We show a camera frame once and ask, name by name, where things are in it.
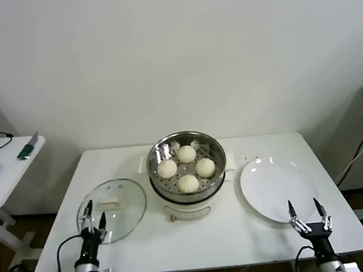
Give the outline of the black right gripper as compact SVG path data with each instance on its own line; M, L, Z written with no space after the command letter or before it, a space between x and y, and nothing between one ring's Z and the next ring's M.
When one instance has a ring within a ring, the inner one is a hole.
M319 215L322 217L322 223L305 224L297 218L293 204L288 200L288 212L291 219L290 223L297 233L311 242L316 258L329 257L334 254L333 247L329 241L329 237L332 233L331 216L316 198L314 199L314 203Z

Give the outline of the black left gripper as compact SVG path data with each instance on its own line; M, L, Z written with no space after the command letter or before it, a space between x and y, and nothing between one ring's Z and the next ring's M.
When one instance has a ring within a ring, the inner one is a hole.
M90 261L97 260L98 248L102 244L102 238L106 236L106 213L102 212L98 229L92 226L92 200L88 201L84 208L83 214L79 218L81 227L82 243L82 258Z

